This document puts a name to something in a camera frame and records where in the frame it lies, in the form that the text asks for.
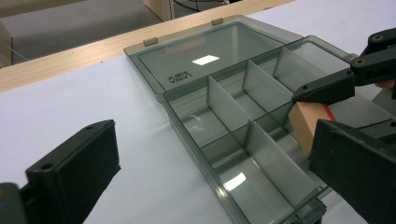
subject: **red tape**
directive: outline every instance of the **red tape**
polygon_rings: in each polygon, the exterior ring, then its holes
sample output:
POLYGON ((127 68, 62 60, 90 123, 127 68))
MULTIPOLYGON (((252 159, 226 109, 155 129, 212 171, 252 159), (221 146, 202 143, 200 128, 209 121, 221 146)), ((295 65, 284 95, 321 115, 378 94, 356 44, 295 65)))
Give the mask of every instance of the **red tape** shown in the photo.
POLYGON ((335 121, 335 117, 332 114, 332 111, 330 110, 330 108, 327 105, 323 105, 324 110, 326 111, 327 115, 329 116, 331 121, 335 121))

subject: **wooden block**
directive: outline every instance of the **wooden block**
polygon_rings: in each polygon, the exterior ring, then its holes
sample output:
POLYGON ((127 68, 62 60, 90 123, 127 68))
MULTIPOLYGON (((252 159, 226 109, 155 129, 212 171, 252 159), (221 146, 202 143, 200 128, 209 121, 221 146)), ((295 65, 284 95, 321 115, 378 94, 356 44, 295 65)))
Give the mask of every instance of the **wooden block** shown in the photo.
POLYGON ((162 21, 170 21, 175 18, 172 0, 144 0, 143 3, 162 21))
POLYGON ((297 102, 289 112, 289 118, 305 155, 311 153, 318 119, 335 121, 332 112, 326 105, 305 102, 297 102))
POLYGON ((0 68, 12 65, 11 34, 0 22, 0 68))

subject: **compartment divider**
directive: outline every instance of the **compartment divider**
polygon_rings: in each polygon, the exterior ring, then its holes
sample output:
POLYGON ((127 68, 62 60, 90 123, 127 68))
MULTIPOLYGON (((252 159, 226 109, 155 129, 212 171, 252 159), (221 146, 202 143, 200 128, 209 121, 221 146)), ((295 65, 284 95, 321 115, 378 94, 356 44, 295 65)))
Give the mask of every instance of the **compartment divider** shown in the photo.
POLYGON ((257 123, 253 122, 252 126, 246 151, 290 204, 296 208, 317 194, 314 182, 279 148, 271 136, 257 123))
POLYGON ((273 74, 274 78, 292 92, 297 91, 304 84, 326 75, 309 61, 284 47, 280 52, 273 74))
POLYGON ((287 88, 252 61, 247 63, 243 90, 266 112, 289 102, 292 96, 287 88))
POLYGON ((230 132, 253 119, 211 76, 207 78, 207 104, 230 132))

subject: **translucent plastic case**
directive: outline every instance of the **translucent plastic case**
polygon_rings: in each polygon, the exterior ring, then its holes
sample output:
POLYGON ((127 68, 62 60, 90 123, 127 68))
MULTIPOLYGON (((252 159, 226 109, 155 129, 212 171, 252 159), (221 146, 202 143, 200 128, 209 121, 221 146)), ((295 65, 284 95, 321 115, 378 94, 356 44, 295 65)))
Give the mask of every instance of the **translucent plastic case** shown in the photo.
MULTIPOLYGON (((291 96, 353 55, 243 17, 198 32, 126 52, 235 223, 316 222, 329 188, 308 170, 291 96)), ((390 118, 359 95, 330 109, 353 127, 390 118)))

